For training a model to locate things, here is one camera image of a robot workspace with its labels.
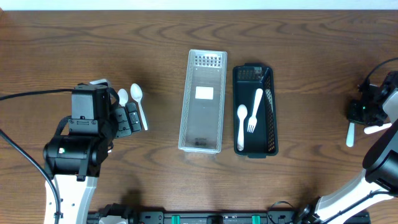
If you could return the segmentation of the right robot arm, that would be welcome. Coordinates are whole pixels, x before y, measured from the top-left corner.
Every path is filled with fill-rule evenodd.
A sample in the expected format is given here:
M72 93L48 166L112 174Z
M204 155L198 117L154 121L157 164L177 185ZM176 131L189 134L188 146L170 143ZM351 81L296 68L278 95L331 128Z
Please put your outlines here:
M397 72L389 72L381 86L368 79L359 86L360 100L349 106L352 123L391 127L373 144L357 177L330 195L307 205L293 223L344 223L375 203L397 197Z

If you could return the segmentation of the white plastic spoon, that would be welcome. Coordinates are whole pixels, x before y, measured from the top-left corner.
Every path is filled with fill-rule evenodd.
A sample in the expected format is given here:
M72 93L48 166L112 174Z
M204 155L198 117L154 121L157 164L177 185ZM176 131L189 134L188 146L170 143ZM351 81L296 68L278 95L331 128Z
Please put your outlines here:
M138 104L142 125L144 127L144 130L147 131L148 130L147 120L141 103L143 98L143 91L137 83L133 83L130 88L130 93L132 99L136 101Z
M125 107L125 105L128 103L128 101L129 101L129 95L128 95L128 93L127 93L127 91L125 90L125 89L120 89L119 91L118 91L118 96L119 96L119 104L122 106L122 107Z

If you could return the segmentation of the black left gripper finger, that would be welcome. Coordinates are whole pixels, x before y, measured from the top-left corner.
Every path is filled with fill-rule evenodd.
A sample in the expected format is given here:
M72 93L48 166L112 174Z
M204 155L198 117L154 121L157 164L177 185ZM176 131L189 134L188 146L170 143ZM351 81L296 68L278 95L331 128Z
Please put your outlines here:
M126 104L126 110L128 115L128 121L131 125L131 131L133 133L142 131L141 121L139 119L138 110L136 104L131 102Z
M131 126L128 121L126 110L124 108L118 108L114 112L114 116L118 122L118 131L116 138L124 138L132 134Z

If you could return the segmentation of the white plastic fork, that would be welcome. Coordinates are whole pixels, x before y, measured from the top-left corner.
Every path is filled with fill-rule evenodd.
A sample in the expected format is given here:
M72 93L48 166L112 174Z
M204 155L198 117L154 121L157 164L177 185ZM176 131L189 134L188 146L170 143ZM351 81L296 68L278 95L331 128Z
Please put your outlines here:
M354 146L354 136L355 136L355 124L349 123L348 131L346 135L346 145L348 147Z

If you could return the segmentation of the pink-white plastic fork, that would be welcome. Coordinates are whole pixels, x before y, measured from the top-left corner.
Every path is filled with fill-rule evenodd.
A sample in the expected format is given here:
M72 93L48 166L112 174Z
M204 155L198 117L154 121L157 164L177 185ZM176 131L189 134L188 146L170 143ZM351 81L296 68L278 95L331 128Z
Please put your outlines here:
M382 131L384 129L388 129L391 126L392 126L392 123L385 123L381 126L368 126L368 127L364 128L364 133L365 134L376 133L376 132Z

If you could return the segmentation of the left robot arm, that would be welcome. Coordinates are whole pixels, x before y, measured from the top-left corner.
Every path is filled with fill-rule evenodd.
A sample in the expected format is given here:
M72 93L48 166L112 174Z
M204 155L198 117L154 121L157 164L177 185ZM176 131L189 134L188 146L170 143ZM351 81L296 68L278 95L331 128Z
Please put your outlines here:
M72 90L72 113L58 124L44 147L45 223L86 223L101 164L114 139L139 132L134 103L123 103L107 79Z

